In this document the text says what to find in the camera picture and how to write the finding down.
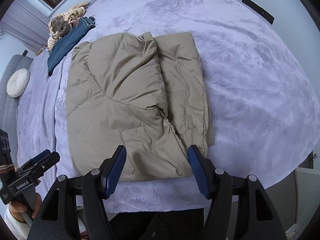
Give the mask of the person's left hand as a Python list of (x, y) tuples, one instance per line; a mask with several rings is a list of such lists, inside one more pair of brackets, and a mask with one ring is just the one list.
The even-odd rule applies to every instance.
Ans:
[[(34, 212), (32, 214), (32, 218), (35, 218), (40, 206), (42, 204), (42, 198), (39, 193), (36, 193), (36, 200), (35, 200), (35, 207), (34, 207)], [(27, 208), (22, 205), (19, 202), (10, 202), (9, 203), (9, 211), (11, 215), (19, 222), (21, 223), (26, 223), (25, 219), (22, 217), (22, 213), (24, 213), (27, 210)]]

